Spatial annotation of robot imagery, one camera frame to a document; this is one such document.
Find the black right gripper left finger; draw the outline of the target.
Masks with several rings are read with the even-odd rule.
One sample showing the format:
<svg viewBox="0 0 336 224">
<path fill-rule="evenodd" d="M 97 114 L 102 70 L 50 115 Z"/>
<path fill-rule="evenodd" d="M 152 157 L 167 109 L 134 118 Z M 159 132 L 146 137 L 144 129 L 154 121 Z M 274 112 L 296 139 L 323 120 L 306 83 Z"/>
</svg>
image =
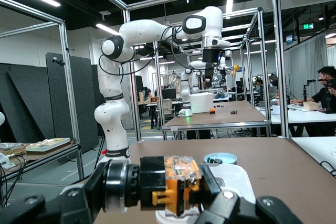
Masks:
<svg viewBox="0 0 336 224">
<path fill-rule="evenodd" d="M 41 194 L 23 196 L 1 210 L 1 223 L 93 223 L 106 209 L 110 164 L 100 163 L 85 183 L 66 187 L 50 201 Z"/>
</svg>

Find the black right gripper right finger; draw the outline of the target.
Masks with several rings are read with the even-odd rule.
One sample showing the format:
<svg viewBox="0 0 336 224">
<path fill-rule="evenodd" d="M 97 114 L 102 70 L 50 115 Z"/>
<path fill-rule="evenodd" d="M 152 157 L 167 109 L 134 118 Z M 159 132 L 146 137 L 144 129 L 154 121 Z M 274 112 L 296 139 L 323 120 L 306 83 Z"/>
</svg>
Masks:
<svg viewBox="0 0 336 224">
<path fill-rule="evenodd" d="M 199 165 L 201 190 L 191 193 L 204 210 L 189 223 L 302 223 L 279 198 L 261 196 L 250 203 L 230 189 L 221 189 L 209 166 Z"/>
</svg>

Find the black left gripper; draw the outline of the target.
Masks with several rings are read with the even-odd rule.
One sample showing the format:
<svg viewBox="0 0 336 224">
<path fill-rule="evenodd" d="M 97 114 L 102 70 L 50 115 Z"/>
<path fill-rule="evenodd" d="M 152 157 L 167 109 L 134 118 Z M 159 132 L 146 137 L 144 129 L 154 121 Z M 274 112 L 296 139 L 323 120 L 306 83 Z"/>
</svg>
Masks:
<svg viewBox="0 0 336 224">
<path fill-rule="evenodd" d="M 205 63 L 205 88 L 212 87 L 212 76 L 215 66 L 220 65 L 221 50 L 220 49 L 203 49 L 202 62 Z"/>
</svg>

